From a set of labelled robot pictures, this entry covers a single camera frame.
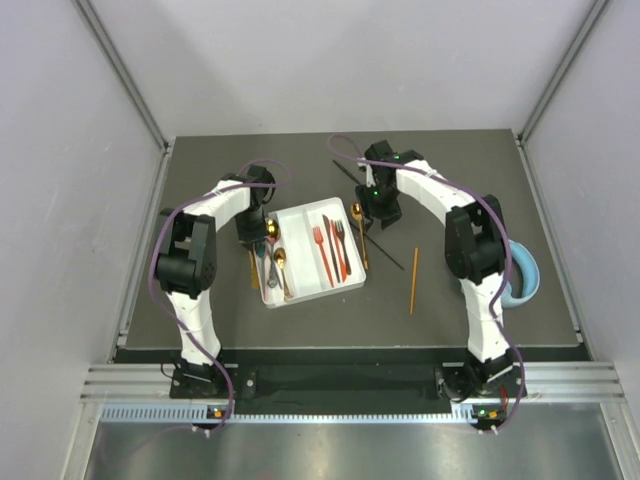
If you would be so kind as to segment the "gold thin utensil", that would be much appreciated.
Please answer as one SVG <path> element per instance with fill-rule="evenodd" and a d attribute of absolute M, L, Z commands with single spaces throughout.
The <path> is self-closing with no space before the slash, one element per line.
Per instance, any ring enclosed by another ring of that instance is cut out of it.
<path fill-rule="evenodd" d="M 358 224 L 360 244 L 361 244 L 361 254 L 362 254 L 362 262 L 364 265 L 364 269 L 369 269 L 368 263 L 368 255 L 366 250 L 366 242 L 365 242 L 365 232 L 364 232 L 364 215 L 359 202 L 354 202 L 351 204 L 351 216 Z"/>

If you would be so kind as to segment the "black chopstick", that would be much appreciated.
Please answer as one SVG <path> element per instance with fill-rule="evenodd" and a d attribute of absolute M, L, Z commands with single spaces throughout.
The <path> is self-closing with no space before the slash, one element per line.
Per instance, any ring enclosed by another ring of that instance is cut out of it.
<path fill-rule="evenodd" d="M 349 225 L 356 232 L 356 234 L 359 234 L 360 228 L 357 222 L 350 220 Z M 382 255 L 384 255 L 387 259 L 389 259 L 400 270 L 402 271 L 405 270 L 404 266 L 399 261 L 397 261 L 391 254 L 389 254 L 379 243 L 373 240 L 368 234 L 364 234 L 364 238 L 369 242 L 370 245 L 374 246 Z"/>
<path fill-rule="evenodd" d="M 356 177 L 356 175 L 354 173 L 352 173 L 351 171 L 349 171 L 344 165 L 342 165 L 340 162 L 338 162 L 335 159 L 332 159 L 332 162 L 335 166 L 337 166 L 341 172 L 343 172 L 348 178 L 350 178 L 353 182 L 355 182 L 357 185 L 363 185 L 363 183 Z"/>

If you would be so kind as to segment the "gold metal spoon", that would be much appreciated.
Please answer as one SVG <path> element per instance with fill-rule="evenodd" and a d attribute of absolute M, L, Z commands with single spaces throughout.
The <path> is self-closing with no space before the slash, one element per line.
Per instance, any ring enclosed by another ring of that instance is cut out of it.
<path fill-rule="evenodd" d="M 274 254 L 273 254 L 273 258 L 275 260 L 275 263 L 277 264 L 279 270 L 280 270 L 280 275 L 282 277 L 282 287 L 283 287 L 283 292 L 284 292 L 284 300 L 285 301 L 290 301 L 293 296 L 291 294 L 289 285 L 288 285 L 288 281 L 286 278 L 286 252 L 284 250 L 283 247 L 278 247 Z"/>

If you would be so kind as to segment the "gold metal knife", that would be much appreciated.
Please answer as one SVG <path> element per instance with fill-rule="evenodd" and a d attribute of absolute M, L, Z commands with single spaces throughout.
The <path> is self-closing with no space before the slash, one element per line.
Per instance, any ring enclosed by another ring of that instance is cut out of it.
<path fill-rule="evenodd" d="M 249 250 L 248 251 L 248 255 L 249 255 L 249 262 L 250 262 L 251 286 L 252 286 L 253 289 L 259 290 L 260 289 L 260 280 L 259 280 L 259 275 L 258 275 L 258 270 L 257 270 L 254 251 L 253 250 Z"/>

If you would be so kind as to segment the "iridescent purple spoon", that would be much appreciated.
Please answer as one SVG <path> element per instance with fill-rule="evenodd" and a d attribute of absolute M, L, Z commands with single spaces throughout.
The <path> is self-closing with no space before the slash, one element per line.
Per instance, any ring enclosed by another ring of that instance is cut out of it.
<path fill-rule="evenodd" d="M 280 279 L 277 273 L 275 260 L 273 258 L 273 245 L 271 243 L 267 243 L 267 256 L 269 260 L 269 276 L 267 284 L 270 288 L 275 288 L 280 285 Z"/>

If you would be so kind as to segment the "white divided utensil tray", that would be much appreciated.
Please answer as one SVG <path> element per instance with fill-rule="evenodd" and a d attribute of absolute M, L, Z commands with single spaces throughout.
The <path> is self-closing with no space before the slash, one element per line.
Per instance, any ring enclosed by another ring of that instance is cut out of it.
<path fill-rule="evenodd" d="M 328 237 L 322 219 L 323 214 L 329 218 L 331 223 L 332 241 L 340 273 L 339 284 L 336 282 Z M 265 266 L 259 268 L 262 301 L 266 307 L 276 309 L 315 300 L 320 297 L 358 289 L 365 284 L 366 271 L 360 260 L 356 241 L 348 225 L 345 205 L 340 198 L 330 197 L 304 205 L 281 209 L 269 213 L 268 218 L 275 219 L 280 227 L 281 236 L 279 241 L 271 244 L 273 245 L 273 254 L 278 247 L 283 247 L 286 252 L 285 272 L 293 298 L 290 301 L 284 300 L 282 277 L 276 263 L 280 285 L 275 288 L 268 286 L 269 260 L 266 252 Z M 346 251 L 351 274 L 345 281 L 341 278 L 337 243 L 332 228 L 333 220 L 342 221 L 346 235 Z M 314 226 L 320 227 L 324 238 L 323 247 L 331 268 L 334 280 L 333 287 L 329 285 L 319 248 L 313 238 L 312 228 Z"/>

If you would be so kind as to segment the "orange plastic fork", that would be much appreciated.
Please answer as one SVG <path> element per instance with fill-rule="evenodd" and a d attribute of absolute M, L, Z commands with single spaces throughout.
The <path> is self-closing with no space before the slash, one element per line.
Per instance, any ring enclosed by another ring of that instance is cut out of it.
<path fill-rule="evenodd" d="M 329 281 L 329 285 L 331 287 L 333 287 L 334 286 L 334 280 L 333 280 L 331 268 L 329 266 L 326 253 L 324 251 L 324 247 L 323 247 L 324 238 L 323 238 L 323 235 L 322 235 L 320 227 L 319 226 L 314 226 L 312 228 L 312 233 L 313 233 L 314 241 L 315 241 L 315 243 L 318 246 L 319 251 L 320 251 L 320 255 L 321 255 L 321 258 L 322 258 L 322 261 L 323 261 L 325 273 L 326 273 L 327 279 Z"/>

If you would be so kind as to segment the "orange plastic knife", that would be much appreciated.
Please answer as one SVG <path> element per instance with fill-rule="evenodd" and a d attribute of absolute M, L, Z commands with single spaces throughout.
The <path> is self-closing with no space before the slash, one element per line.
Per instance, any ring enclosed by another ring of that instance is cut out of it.
<path fill-rule="evenodd" d="M 351 274 L 348 253 L 346 251 L 346 235 L 344 225 L 341 220 L 333 220 L 332 228 L 337 243 L 338 259 L 341 268 L 341 278 L 343 281 Z"/>

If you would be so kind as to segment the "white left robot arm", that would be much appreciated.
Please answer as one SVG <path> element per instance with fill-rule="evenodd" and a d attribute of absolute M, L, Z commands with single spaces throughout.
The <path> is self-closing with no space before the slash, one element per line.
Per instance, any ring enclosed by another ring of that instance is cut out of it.
<path fill-rule="evenodd" d="M 205 195 L 177 209 L 165 209 L 158 219 L 158 238 L 151 271 L 172 305 L 180 330 L 181 358 L 196 367 L 192 384 L 205 396 L 226 387 L 225 370 L 214 364 L 220 350 L 212 320 L 210 289 L 217 274 L 217 233 L 230 222 L 239 243 L 250 250 L 267 237 L 263 206 L 271 200 L 276 181 L 271 172 L 251 165 L 228 174 Z"/>

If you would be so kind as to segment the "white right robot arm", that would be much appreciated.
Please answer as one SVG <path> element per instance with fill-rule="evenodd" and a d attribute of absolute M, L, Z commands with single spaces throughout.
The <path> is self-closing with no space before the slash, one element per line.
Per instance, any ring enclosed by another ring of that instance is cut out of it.
<path fill-rule="evenodd" d="M 461 284 L 469 336 L 462 373 L 445 376 L 442 387 L 456 401 L 492 394 L 513 370 L 501 303 L 512 256 L 499 201 L 445 179 L 418 152 L 397 153 L 386 140 L 372 144 L 358 165 L 366 173 L 366 183 L 356 188 L 365 229 L 376 221 L 383 229 L 399 221 L 401 194 L 443 225 L 444 259 Z"/>

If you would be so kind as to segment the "light blue headphones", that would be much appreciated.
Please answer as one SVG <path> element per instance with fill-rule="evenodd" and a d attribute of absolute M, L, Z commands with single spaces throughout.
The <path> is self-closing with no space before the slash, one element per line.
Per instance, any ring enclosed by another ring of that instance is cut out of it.
<path fill-rule="evenodd" d="M 521 276 L 520 294 L 513 293 L 511 283 L 508 282 L 501 294 L 501 305 L 506 309 L 520 307 L 529 302 L 540 287 L 540 270 L 532 253 L 521 243 L 509 241 L 512 261 Z"/>

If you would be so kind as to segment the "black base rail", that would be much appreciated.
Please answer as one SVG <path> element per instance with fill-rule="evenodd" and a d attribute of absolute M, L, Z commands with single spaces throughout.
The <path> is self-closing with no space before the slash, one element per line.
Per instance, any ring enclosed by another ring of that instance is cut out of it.
<path fill-rule="evenodd" d="M 216 400 L 242 413 L 443 413 L 453 400 L 445 376 L 460 376 L 467 351 L 446 348 L 292 348 L 222 350 L 221 373 L 190 373 L 176 350 L 122 350 L 111 394 L 125 400 Z M 517 393 L 519 370 L 465 399 Z"/>

